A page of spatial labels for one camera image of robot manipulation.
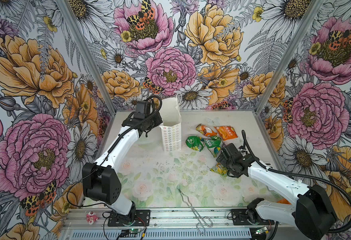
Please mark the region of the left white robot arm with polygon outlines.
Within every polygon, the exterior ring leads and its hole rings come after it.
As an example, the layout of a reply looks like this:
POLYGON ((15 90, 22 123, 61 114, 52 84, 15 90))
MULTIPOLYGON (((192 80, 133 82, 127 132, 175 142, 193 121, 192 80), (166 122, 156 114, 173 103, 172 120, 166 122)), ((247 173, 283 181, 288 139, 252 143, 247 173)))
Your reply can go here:
POLYGON ((162 123, 159 110, 144 115, 131 113, 109 148, 94 161, 82 168, 82 187, 85 197, 102 202, 116 213, 119 221, 126 224, 136 218, 135 203, 122 193, 122 184, 117 176, 123 159, 142 133, 148 133, 162 123))

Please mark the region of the round green snack packet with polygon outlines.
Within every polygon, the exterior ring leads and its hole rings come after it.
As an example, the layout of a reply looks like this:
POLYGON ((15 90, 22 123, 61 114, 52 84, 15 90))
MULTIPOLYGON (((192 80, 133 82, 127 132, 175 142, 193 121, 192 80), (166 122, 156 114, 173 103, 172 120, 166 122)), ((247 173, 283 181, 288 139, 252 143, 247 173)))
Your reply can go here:
POLYGON ((201 152, 204 148, 204 139, 199 136, 189 136, 185 143, 190 149, 195 151, 201 152))

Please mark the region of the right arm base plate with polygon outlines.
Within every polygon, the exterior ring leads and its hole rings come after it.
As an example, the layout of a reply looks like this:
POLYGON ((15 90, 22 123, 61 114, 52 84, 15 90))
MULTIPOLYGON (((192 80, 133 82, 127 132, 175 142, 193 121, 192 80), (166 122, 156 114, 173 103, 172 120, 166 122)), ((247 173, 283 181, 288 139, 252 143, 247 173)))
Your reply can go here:
POLYGON ((275 221, 264 220, 256 212, 249 209, 231 209, 226 217, 232 221, 234 226, 272 226, 275 224, 275 221))

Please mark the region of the orange plastic bottle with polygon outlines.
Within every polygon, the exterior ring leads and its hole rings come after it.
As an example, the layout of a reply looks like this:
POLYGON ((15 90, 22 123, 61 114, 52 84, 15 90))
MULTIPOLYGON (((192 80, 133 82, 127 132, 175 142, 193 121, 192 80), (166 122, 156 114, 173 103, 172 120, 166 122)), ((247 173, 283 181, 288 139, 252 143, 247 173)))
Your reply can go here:
POLYGON ((290 202, 287 199, 279 200, 279 201, 277 201, 277 203, 290 205, 290 202))

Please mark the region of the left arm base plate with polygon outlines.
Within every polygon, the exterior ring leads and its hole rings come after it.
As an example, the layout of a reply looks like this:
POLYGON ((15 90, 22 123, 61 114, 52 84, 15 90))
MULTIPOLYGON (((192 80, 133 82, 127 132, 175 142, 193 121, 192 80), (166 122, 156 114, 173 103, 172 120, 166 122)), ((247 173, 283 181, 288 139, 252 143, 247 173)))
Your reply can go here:
POLYGON ((128 215, 121 215, 111 211, 107 217, 108 227, 148 227, 150 210, 132 210, 128 215))

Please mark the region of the orange red snack bag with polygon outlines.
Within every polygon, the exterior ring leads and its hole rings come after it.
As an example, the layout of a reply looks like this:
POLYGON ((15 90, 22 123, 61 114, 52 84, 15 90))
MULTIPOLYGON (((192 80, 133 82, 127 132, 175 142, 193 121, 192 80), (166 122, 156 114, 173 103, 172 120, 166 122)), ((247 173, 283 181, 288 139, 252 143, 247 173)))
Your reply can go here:
POLYGON ((216 126, 214 127, 223 141, 238 138, 235 129, 232 126, 216 126))

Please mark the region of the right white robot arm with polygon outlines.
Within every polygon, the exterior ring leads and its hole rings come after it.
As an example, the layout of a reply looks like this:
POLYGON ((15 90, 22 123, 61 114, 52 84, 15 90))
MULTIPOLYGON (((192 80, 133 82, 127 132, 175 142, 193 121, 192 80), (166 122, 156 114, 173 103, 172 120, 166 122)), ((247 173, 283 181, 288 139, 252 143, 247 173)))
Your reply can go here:
POLYGON ((223 147, 216 161, 227 168, 229 176, 257 180, 287 200, 286 204, 281 204, 256 198, 247 206, 249 222, 271 220, 288 224, 311 240, 320 240, 336 223, 336 213, 322 187, 310 187, 278 174, 257 157, 240 153, 234 144, 223 147))

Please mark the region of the orange snack packet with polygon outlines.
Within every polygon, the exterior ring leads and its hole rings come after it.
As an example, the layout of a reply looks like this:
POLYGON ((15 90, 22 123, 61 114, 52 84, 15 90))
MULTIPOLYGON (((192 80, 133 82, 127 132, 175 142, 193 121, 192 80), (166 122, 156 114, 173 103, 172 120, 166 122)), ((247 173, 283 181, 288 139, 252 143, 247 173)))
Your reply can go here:
POLYGON ((206 126, 206 125, 203 125, 203 124, 199 124, 197 127, 196 127, 196 130, 198 132, 200 132, 203 136, 205 137, 214 137, 214 136, 217 136, 217 133, 211 129, 210 127, 206 126))

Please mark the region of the aluminium front rail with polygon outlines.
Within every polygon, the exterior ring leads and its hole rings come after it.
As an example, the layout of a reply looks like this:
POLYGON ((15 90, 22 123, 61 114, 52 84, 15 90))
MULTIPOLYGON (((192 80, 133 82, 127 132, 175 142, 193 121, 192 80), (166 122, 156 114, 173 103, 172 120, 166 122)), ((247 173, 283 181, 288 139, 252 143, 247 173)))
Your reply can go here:
MULTIPOLYGON (((227 219, 227 215, 231 207, 223 208, 196 208, 202 217, 209 217, 213 221, 214 228, 261 228, 269 227, 266 225, 252 226, 234 226, 231 220, 227 219)), ((198 221, 189 208, 153 208, 138 209, 150 210, 149 229, 193 229, 196 230, 198 221)), ((122 229, 129 227, 108 227, 107 217, 110 215, 109 208, 90 208, 71 210, 68 214, 63 227, 65 229, 122 229), (93 211, 99 217, 98 221, 93 225, 89 225, 86 220, 86 214, 93 211)))

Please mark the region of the white printed paper bag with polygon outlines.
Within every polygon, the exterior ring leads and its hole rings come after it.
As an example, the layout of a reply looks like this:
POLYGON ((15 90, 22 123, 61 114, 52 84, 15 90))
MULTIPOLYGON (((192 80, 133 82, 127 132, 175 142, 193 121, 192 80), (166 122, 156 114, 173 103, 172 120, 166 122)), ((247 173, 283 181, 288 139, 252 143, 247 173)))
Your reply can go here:
POLYGON ((177 94, 175 97, 163 99, 161 109, 159 110, 162 118, 160 128, 165 152, 181 150, 180 98, 181 95, 177 94))

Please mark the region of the pink white small toy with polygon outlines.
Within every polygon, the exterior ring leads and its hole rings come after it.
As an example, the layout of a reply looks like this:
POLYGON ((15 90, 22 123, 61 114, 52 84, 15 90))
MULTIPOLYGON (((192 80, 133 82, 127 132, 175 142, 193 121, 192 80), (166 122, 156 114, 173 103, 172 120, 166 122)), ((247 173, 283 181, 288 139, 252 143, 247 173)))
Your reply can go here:
POLYGON ((93 225, 95 222, 97 222, 99 217, 97 214, 93 211, 90 211, 89 213, 86 214, 86 220, 89 225, 93 225))

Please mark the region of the yellow green snack bag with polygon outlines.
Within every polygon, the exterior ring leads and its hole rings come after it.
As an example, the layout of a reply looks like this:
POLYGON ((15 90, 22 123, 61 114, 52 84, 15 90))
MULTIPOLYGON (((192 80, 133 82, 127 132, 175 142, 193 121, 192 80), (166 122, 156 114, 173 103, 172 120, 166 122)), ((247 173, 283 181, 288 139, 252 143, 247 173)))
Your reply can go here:
POLYGON ((217 173, 221 176, 227 176, 228 169, 225 166, 223 166, 222 164, 217 163, 215 166, 210 168, 210 171, 217 173))

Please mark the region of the small green snack packet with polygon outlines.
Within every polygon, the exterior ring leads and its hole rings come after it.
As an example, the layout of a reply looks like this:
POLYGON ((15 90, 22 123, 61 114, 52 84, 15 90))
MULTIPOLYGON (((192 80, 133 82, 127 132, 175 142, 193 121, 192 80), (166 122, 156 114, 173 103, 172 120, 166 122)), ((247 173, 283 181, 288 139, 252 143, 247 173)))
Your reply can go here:
POLYGON ((211 136, 209 139, 205 139, 205 146, 211 152, 214 158, 218 157, 223 142, 219 136, 211 136))

